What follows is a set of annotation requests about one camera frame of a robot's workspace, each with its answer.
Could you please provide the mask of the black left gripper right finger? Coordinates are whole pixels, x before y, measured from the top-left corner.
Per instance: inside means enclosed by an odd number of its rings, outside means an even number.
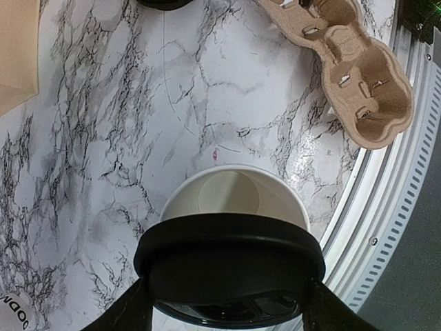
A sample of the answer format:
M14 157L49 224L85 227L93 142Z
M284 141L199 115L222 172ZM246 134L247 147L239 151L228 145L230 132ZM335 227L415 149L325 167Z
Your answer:
M314 278L308 283L302 322L305 331L378 331Z

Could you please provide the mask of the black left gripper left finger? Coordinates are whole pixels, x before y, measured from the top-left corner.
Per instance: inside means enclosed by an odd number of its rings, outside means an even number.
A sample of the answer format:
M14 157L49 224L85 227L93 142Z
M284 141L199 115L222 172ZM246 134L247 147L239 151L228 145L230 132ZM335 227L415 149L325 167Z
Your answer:
M145 279L138 279L98 319L82 331L150 331L153 303Z

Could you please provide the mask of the white paper coffee cup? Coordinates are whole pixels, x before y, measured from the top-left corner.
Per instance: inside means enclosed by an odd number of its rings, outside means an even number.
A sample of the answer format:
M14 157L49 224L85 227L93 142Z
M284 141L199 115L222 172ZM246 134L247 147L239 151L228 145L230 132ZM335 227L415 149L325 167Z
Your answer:
M32 313L25 301L16 294L1 296L1 331L27 330Z

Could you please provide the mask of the brown cardboard cup carrier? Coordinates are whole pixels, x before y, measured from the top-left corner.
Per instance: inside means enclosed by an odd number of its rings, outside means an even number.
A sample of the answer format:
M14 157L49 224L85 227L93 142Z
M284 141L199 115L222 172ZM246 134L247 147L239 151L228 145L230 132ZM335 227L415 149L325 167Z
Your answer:
M392 50L361 24L357 1L260 1L274 24L322 64L323 91L349 137L377 150L413 118L413 90Z

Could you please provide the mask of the brown paper takeout bag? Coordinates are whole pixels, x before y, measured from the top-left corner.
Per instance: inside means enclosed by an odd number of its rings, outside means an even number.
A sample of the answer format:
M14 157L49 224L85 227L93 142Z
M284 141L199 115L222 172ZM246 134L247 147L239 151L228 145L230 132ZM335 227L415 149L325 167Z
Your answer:
M1 114L37 95L40 2L1 2Z

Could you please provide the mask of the right arm base board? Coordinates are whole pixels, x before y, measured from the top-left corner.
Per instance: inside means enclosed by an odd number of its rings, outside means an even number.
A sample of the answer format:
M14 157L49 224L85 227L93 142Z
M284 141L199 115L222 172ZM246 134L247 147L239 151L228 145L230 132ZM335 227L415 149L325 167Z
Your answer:
M434 29L440 30L440 0L399 0L398 24L431 45Z

